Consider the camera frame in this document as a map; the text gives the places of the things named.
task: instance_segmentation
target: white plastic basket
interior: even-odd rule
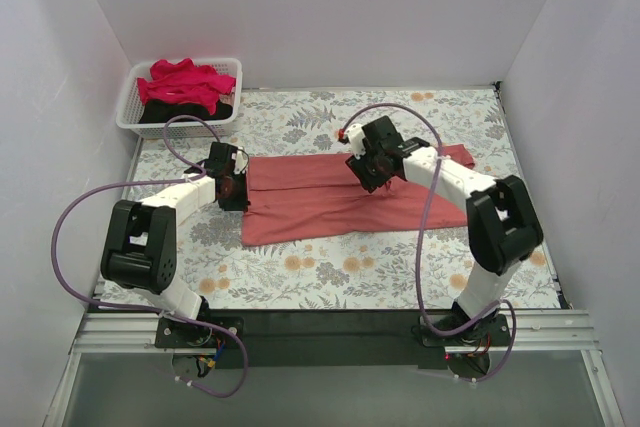
[[[179,62],[179,60],[172,60],[170,62],[175,63]],[[231,93],[230,102],[233,107],[231,117],[224,120],[207,121],[207,124],[213,127],[216,134],[220,136],[231,135],[236,130],[234,129],[234,124],[238,117],[238,110],[240,109],[240,93],[242,92],[242,65],[240,61],[231,58],[214,58],[193,59],[193,63],[196,65],[213,65],[218,73],[235,77],[236,86]],[[118,127],[132,130],[144,139],[162,138],[162,129],[164,127],[164,124],[138,123],[144,112],[144,105],[138,95],[136,79],[138,77],[144,77],[147,80],[151,80],[149,69],[153,64],[154,62],[141,62],[131,69],[129,77],[127,77],[127,81],[122,88],[122,92],[120,92],[116,115],[116,124],[118,124]],[[206,137],[211,135],[211,133],[198,122],[175,122],[169,126],[168,132],[170,138]]]

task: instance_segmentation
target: red clothing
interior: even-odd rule
[[[151,66],[151,78],[138,78],[138,93],[143,104],[151,99],[169,104],[200,104],[211,115],[216,113],[220,94],[229,95],[236,79],[220,75],[212,65],[194,65],[191,59],[177,64],[159,60]]]
[[[463,145],[444,154],[472,168]],[[242,243],[264,245],[349,232],[417,230],[428,189],[393,178],[369,194],[345,165],[349,154],[252,157]],[[427,228],[461,227],[467,216],[436,195]]]

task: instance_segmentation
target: wire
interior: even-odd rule
[[[168,127],[172,123],[177,122],[178,120],[181,120],[181,119],[188,119],[188,120],[192,120],[192,121],[201,123],[202,125],[204,125],[209,130],[211,135],[218,142],[220,142],[220,139],[218,138],[218,135],[215,133],[215,131],[213,130],[213,128],[209,124],[204,122],[202,119],[199,119],[197,117],[193,117],[191,115],[178,115],[178,116],[173,117],[172,119],[170,119],[164,125],[164,128],[162,130],[162,138],[164,139],[164,143],[167,146],[167,149],[169,149],[169,151],[176,158],[180,159],[185,164],[187,164],[187,165],[189,165],[191,167],[195,167],[196,169],[198,169],[198,171],[200,173],[198,175],[196,175],[195,177],[191,177],[189,180],[190,181],[199,180],[199,179],[203,178],[204,176],[206,176],[206,171],[204,170],[204,168],[202,168],[201,166],[199,166],[199,165],[197,165],[197,164],[185,159],[182,155],[180,155],[178,152],[176,152],[175,148],[169,142]],[[118,304],[118,303],[113,303],[113,302],[103,302],[101,300],[96,300],[96,299],[93,299],[91,297],[88,297],[88,296],[78,292],[77,290],[75,290],[66,281],[66,279],[62,275],[62,271],[60,269],[60,264],[58,262],[58,238],[60,236],[60,231],[62,229],[62,224],[64,223],[65,219],[69,216],[71,211],[80,202],[82,202],[83,200],[88,199],[92,195],[98,194],[100,192],[105,192],[105,191],[111,190],[111,189],[121,189],[123,187],[136,187],[136,186],[146,186],[146,185],[172,185],[172,184],[182,184],[184,182],[187,182],[187,180],[186,179],[172,179],[172,180],[143,180],[143,181],[135,181],[135,182],[115,182],[113,184],[103,185],[103,186],[100,186],[100,187],[96,187],[95,189],[91,189],[90,191],[85,192],[80,197],[78,197],[73,202],[71,202],[67,206],[67,208],[64,209],[62,214],[60,215],[60,218],[56,222],[56,225],[55,225],[55,227],[53,229],[53,234],[51,236],[51,265],[53,267],[53,273],[55,274],[56,279],[58,280],[58,282],[60,283],[62,288],[64,290],[66,290],[67,293],[69,293],[70,295],[75,297],[76,299],[78,299],[78,300],[80,300],[82,302],[86,302],[87,304],[95,305],[97,307],[107,307],[107,308],[110,308],[110,309],[124,309],[124,310],[141,310],[141,311],[145,311],[145,312],[153,312],[155,314],[163,314],[164,313],[163,310],[159,309],[158,307],[152,307],[152,306],[149,306],[149,305]],[[189,319],[189,318],[183,317],[181,315],[172,314],[172,315],[165,315],[165,317],[167,317],[169,319],[172,319],[172,320],[179,321],[179,322],[186,322],[186,323],[191,324],[191,325],[196,325],[198,327],[204,327],[206,329],[211,329],[214,332],[221,333],[221,334],[231,338],[231,340],[233,340],[238,345],[238,347],[240,349],[240,352],[242,353],[242,359],[243,359],[242,375],[240,377],[240,380],[238,381],[238,383],[235,385],[235,387],[233,389],[229,390],[228,392],[222,392],[221,393],[221,392],[216,392],[216,391],[214,391],[212,389],[209,389],[208,387],[206,387],[204,385],[197,384],[195,382],[191,383],[192,387],[195,387],[196,389],[198,389],[198,390],[200,390],[202,392],[205,392],[206,394],[209,394],[209,395],[211,395],[213,397],[217,397],[217,398],[231,397],[238,390],[240,390],[240,388],[244,384],[244,381],[245,381],[245,379],[247,377],[247,374],[249,372],[249,356],[247,355],[247,349],[245,348],[244,344],[238,338],[237,335],[235,335],[233,332],[230,332],[229,330],[225,329],[224,327],[220,327],[219,325],[210,324],[208,322],[201,322],[199,320]],[[179,380],[181,380],[182,382],[184,382],[184,383],[187,383],[187,382],[190,381],[189,379],[186,379],[186,378],[181,377],[181,376],[178,376],[177,378]]]
[[[206,344],[207,342],[209,342],[211,340],[211,337],[213,336],[213,330],[209,329],[209,337],[207,337],[205,340],[203,340],[202,342],[200,342],[199,344],[193,344],[191,342],[187,342],[191,347],[202,347],[204,344]]]
[[[220,355],[222,355],[222,351],[224,350],[224,342],[222,343],[222,345],[220,347],[218,347],[218,351],[216,352],[216,355],[213,356],[213,361],[217,362],[218,359],[220,358]]]
[[[482,351],[481,354],[479,355],[484,355],[487,352],[489,352],[489,347],[491,347],[491,334],[487,334],[487,346],[484,348],[484,350]]]
[[[420,309],[420,314],[422,315],[422,318],[424,319],[426,326],[429,328],[429,330],[431,330],[431,332],[433,332],[435,335],[439,337],[452,337],[474,326],[479,320],[482,320],[486,314],[495,310],[496,307],[498,307],[501,303],[506,303],[507,306],[509,307],[509,310],[511,311],[513,327],[512,327],[512,335],[511,335],[511,341],[510,341],[509,347],[507,348],[507,351],[503,359],[500,361],[500,363],[498,363],[496,368],[486,376],[482,377],[482,380],[487,380],[493,377],[497,372],[500,371],[500,369],[504,366],[504,363],[506,362],[506,360],[509,358],[509,355],[511,354],[511,349],[513,348],[513,342],[516,336],[515,311],[513,310],[513,306],[511,305],[511,303],[508,300],[503,299],[503,300],[496,300],[494,302],[491,302],[484,309],[482,309],[482,311],[480,311],[478,315],[476,315],[475,317],[472,317],[471,319],[469,319],[469,321],[465,322],[460,327],[457,327],[455,329],[440,330],[436,328],[429,320],[429,316],[427,315],[427,311],[424,306],[424,299],[422,298],[422,281],[420,278],[420,270],[421,270],[421,262],[422,262],[422,246],[424,243],[425,227],[427,224],[427,218],[429,217],[429,212],[431,211],[431,204],[433,203],[433,199],[435,197],[438,178],[440,176],[440,170],[442,168],[442,150],[443,150],[442,139],[440,138],[440,135],[438,134],[435,127],[425,117],[423,117],[421,114],[419,114],[412,108],[407,107],[406,105],[396,104],[393,102],[382,102],[378,104],[372,104],[360,109],[358,112],[353,114],[345,122],[344,126],[342,127],[342,131],[343,132],[346,131],[347,127],[349,127],[349,124],[351,124],[351,122],[353,122],[356,118],[358,118],[363,113],[372,109],[380,108],[380,107],[393,107],[396,109],[404,110],[405,112],[409,112],[410,114],[414,115],[423,124],[427,126],[427,128],[431,131],[431,133],[435,137],[436,143],[438,145],[436,149],[438,151],[438,158],[436,160],[436,167],[433,172],[433,179],[431,181],[431,186],[429,187],[429,193],[427,194],[427,200],[425,202],[424,209],[422,211],[422,218],[420,220],[420,229],[418,230],[418,241],[416,245],[416,261],[415,261],[416,297],[418,300],[418,307]]]
[[[241,148],[241,147],[236,147],[240,152],[242,152],[247,160],[247,163],[245,164],[244,168],[242,169],[242,171],[240,171],[241,174],[244,174],[247,169],[249,168],[249,161],[251,160],[251,156],[249,154],[247,154],[247,152]]]
[[[206,374],[206,372],[203,372],[203,371],[200,369],[200,359],[199,359],[198,357],[194,357],[194,359],[196,359],[196,368],[198,369],[198,377],[199,377],[199,378],[202,378],[202,377],[204,377],[204,376],[205,376],[205,375],[207,375],[207,374]]]
[[[500,302],[507,305],[509,312],[511,314],[511,338],[509,339],[507,350],[502,356],[502,359],[500,359],[500,362],[498,362],[498,365],[496,365],[493,370],[491,370],[486,375],[479,378],[475,378],[475,377],[469,378],[469,377],[459,377],[459,376],[451,377],[451,375],[448,375],[448,374],[440,374],[438,372],[429,372],[424,370],[414,370],[413,372],[419,375],[426,375],[428,377],[437,377],[439,379],[447,379],[447,380],[451,380],[452,378],[460,379],[463,382],[469,382],[469,383],[485,382],[495,377],[498,374],[498,372],[500,372],[504,368],[505,364],[509,360],[509,357],[511,356],[511,351],[513,350],[513,344],[515,343],[515,340],[516,340],[516,329],[517,329],[516,311],[513,308],[513,305],[507,299],[502,299]]]
[[[478,345],[476,346],[476,349],[473,352],[467,352],[467,357],[475,357],[475,355],[480,350],[480,347],[482,347],[482,339],[480,339],[480,342],[478,342]]]

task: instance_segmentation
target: table surface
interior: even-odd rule
[[[336,141],[346,119],[378,102],[408,105],[432,121],[446,144],[465,145],[476,170],[496,177],[518,167],[493,90],[243,92],[236,133],[223,138],[252,156],[345,152]],[[361,117],[389,114],[405,137],[431,135],[411,115],[391,108]],[[211,139],[174,140],[194,161],[208,155]],[[135,180],[179,177],[182,165],[162,140],[145,140]],[[135,187],[141,199],[161,187]],[[210,205],[178,228],[178,272],[213,308],[407,309],[416,308],[416,232],[360,233],[243,247],[242,214]],[[422,283],[429,308],[449,308],[464,288],[472,266],[466,227],[426,232]],[[139,295],[105,282],[103,300],[147,303]],[[552,268],[543,249],[524,262],[507,287],[519,308],[559,308]]]

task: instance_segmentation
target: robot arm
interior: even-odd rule
[[[102,276],[133,289],[156,307],[196,319],[203,299],[175,276],[177,227],[215,201],[223,210],[246,210],[247,162],[241,149],[214,142],[201,162],[205,177],[189,181],[197,176],[197,169],[189,169],[184,183],[138,202],[117,202],[100,264]]]
[[[347,165],[369,192],[392,177],[430,187],[437,150],[419,138],[403,140],[389,117],[351,125],[341,138]],[[542,228],[521,179],[495,179],[444,158],[436,193],[467,213],[475,263],[453,306],[460,324],[499,300],[521,261],[542,243]]]

